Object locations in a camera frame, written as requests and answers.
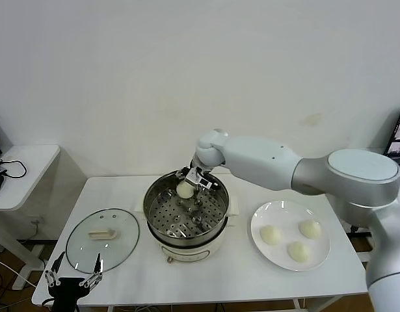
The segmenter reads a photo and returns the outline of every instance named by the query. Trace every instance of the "white wall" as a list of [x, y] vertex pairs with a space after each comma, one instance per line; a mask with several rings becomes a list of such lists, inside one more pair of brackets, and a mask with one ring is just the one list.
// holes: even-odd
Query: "white wall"
[[0, 124], [87, 176], [168, 172], [214, 127], [304, 156], [383, 146], [400, 1], [0, 1]]

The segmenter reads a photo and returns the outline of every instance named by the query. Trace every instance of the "table leg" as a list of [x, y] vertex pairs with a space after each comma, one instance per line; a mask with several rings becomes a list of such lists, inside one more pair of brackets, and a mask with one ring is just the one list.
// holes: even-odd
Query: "table leg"
[[370, 252], [358, 252], [357, 256], [361, 262], [369, 262], [370, 261]]
[[309, 312], [321, 312], [330, 304], [333, 304], [343, 296], [335, 296], [335, 297], [322, 297], [322, 298], [314, 298], [311, 299], [311, 306], [307, 307]]
[[[25, 266], [21, 269], [20, 275], [24, 278], [28, 278], [32, 271], [43, 271], [44, 263], [38, 258], [40, 252], [44, 248], [43, 245], [34, 246], [32, 252], [30, 252], [24, 245], [14, 239], [5, 229], [0, 226], [0, 245], [5, 247], [8, 251], [14, 254], [16, 257], [21, 259]], [[13, 283], [13, 289], [23, 289], [25, 281], [21, 278], [16, 278]]]

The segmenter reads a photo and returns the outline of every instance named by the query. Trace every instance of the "stainless steel pot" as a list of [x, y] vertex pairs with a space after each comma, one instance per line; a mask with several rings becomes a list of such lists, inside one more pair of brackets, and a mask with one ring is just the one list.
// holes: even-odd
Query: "stainless steel pot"
[[155, 238], [177, 248], [197, 248], [219, 236], [227, 224], [229, 197], [226, 187], [213, 175], [213, 190], [196, 192], [188, 200], [176, 194], [181, 181], [176, 172], [164, 175], [148, 189], [143, 211]]

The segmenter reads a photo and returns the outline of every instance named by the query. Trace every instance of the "floor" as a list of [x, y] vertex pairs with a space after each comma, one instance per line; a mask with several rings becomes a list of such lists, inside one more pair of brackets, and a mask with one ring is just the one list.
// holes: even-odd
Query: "floor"
[[[352, 239], [352, 244], [354, 249], [358, 252], [370, 251], [370, 246], [367, 240], [364, 238]], [[55, 245], [47, 245], [41, 255], [42, 259], [49, 259], [51, 252]], [[22, 262], [13, 256], [10, 252], [5, 250], [0, 253], [0, 261], [6, 263], [13, 269], [19, 271]], [[0, 274], [3, 278], [0, 285], [3, 285], [7, 289], [13, 283], [14, 276], [9, 269], [0, 265]], [[40, 272], [35, 272], [29, 278], [32, 283], [37, 283], [40, 278]], [[36, 307], [31, 303], [31, 296], [33, 294], [34, 288], [29, 286], [22, 291], [11, 291], [3, 290], [0, 287], [0, 311], [1, 312], [48, 312], [49, 310], [44, 307]], [[306, 304], [310, 303], [311, 299], [306, 300]], [[158, 309], [152, 308], [151, 311], [160, 312], [171, 312], [170, 306], [159, 306]], [[115, 312], [126, 312], [134, 311], [134, 307], [117, 307]], [[266, 311], [274, 309], [293, 309], [292, 300], [285, 301], [272, 301], [272, 302], [236, 302], [228, 304], [195, 304], [195, 305], [174, 305], [172, 307], [172, 312], [246, 312], [246, 311]], [[97, 307], [90, 309], [92, 312], [106, 312], [107, 308]], [[346, 296], [337, 302], [333, 303], [329, 307], [323, 310], [323, 312], [351, 312], [351, 311], [363, 311], [363, 312], [373, 312], [373, 307], [371, 305], [369, 296], [367, 294], [361, 294], [357, 296]]]

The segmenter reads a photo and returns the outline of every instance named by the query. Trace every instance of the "glass lid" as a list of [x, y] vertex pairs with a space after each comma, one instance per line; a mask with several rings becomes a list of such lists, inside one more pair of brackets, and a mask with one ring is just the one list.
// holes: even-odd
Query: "glass lid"
[[97, 255], [106, 272], [125, 261], [139, 240], [139, 224], [129, 212], [111, 208], [90, 214], [68, 238], [66, 256], [73, 268], [93, 272]]

